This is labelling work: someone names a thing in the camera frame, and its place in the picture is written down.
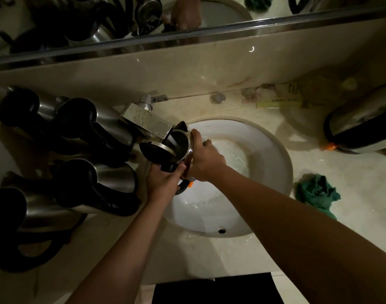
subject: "person's right arm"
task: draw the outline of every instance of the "person's right arm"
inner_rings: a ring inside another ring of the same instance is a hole
[[[276,264],[311,303],[386,303],[386,253],[327,215],[242,176],[193,130],[187,177],[234,205]]]

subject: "green rag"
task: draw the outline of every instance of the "green rag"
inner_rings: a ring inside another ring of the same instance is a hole
[[[250,10],[267,10],[273,0],[245,0],[245,6]]]
[[[336,216],[330,212],[333,201],[341,199],[336,188],[333,188],[325,176],[314,175],[309,181],[297,184],[296,199],[303,204],[311,205],[329,217],[336,220]]]

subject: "chrome faucet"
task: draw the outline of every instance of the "chrome faucet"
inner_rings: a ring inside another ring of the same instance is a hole
[[[150,138],[154,135],[162,141],[173,129],[173,125],[151,111],[153,103],[167,100],[166,95],[152,97],[144,94],[138,104],[130,102],[121,112],[121,116],[135,124],[145,137]]]

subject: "mirror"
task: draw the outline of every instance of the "mirror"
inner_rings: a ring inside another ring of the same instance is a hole
[[[113,40],[158,42],[186,30],[382,4],[386,0],[0,0],[0,59],[55,51],[51,57],[79,47],[90,52],[90,45]]]

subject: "hand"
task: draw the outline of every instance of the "hand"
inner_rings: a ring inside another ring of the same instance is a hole
[[[211,171],[225,165],[225,158],[211,143],[206,140],[203,145],[201,134],[196,129],[191,131],[194,140],[193,165],[187,171],[186,178],[196,178],[199,181],[210,181]]]
[[[158,164],[151,163],[148,175],[145,178],[147,200],[162,201],[168,204],[178,190],[178,182],[186,170],[186,165],[179,164],[173,173],[161,171]]]
[[[201,0],[176,0],[172,9],[171,23],[177,30],[196,29],[201,25]]]

